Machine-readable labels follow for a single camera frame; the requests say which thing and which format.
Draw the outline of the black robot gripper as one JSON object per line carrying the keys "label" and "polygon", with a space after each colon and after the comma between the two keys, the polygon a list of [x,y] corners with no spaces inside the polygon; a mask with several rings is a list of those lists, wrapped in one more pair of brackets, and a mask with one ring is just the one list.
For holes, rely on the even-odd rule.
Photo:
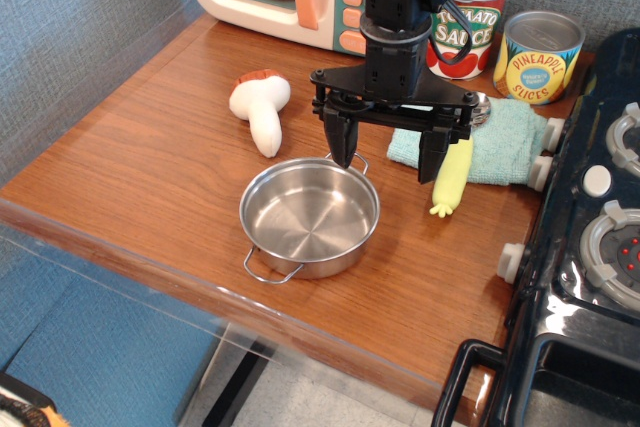
{"label": "black robot gripper", "polygon": [[324,123],[331,157],[348,168],[360,122],[423,132],[418,181],[434,181],[450,139],[468,139],[478,96],[445,82],[427,67],[431,21],[394,31],[361,18],[365,60],[351,67],[317,69],[314,113]]}

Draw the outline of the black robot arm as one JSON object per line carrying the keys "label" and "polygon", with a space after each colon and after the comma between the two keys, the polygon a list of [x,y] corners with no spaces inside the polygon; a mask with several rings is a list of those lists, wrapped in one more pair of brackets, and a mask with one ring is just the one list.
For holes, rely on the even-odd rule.
{"label": "black robot arm", "polygon": [[432,16],[442,9],[465,31],[471,29],[453,0],[365,0],[364,63],[312,73],[313,111],[339,166],[348,168],[356,154],[360,123],[420,133],[420,183],[436,179],[450,144],[469,138],[478,94],[427,66],[427,51],[435,43]]}

